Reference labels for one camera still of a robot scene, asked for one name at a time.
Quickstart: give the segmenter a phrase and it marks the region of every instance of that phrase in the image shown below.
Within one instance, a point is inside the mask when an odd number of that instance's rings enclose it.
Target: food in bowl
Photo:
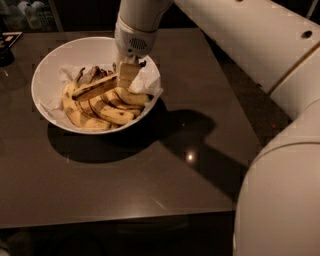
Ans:
[[[67,117],[81,129],[117,129],[137,118],[152,99],[149,94],[134,93],[129,88],[117,86],[116,74],[98,66],[92,67],[89,77],[81,82],[83,72],[84,68],[65,86],[62,93],[62,105]]]

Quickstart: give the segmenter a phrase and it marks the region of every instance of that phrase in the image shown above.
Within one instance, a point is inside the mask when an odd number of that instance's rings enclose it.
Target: dark table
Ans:
[[[160,30],[150,54],[164,93],[140,123],[104,136],[41,117],[35,68],[70,40],[23,34],[0,82],[0,228],[233,211],[261,146],[199,29]]]

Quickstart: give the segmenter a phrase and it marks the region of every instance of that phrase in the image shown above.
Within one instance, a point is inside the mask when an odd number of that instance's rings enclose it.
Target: dark floor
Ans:
[[[2,230],[0,235],[15,256],[231,256],[233,223],[233,213],[216,213]]]

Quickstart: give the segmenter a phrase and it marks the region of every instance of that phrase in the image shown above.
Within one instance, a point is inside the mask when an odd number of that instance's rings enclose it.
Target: white bowl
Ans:
[[[163,91],[159,70],[149,56],[142,59],[147,61],[147,65],[141,69],[130,88],[152,94],[153,99],[142,114],[128,124],[114,130],[87,131],[73,125],[61,105],[64,86],[75,78],[81,67],[86,67],[87,71],[96,65],[110,69],[117,60],[117,52],[115,40],[108,37],[74,40],[50,52],[38,65],[31,84],[32,98],[41,115],[64,130],[92,135],[121,131],[139,122],[153,108]]]

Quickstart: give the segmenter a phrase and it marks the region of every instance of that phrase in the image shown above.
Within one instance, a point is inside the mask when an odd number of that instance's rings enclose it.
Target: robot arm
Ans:
[[[138,58],[148,55],[161,18],[172,3],[173,0],[121,1],[115,31],[119,54]]]
[[[171,3],[122,0],[120,53],[148,54]],[[270,0],[175,3],[294,120],[249,168],[237,205],[234,254],[320,255],[319,26]]]

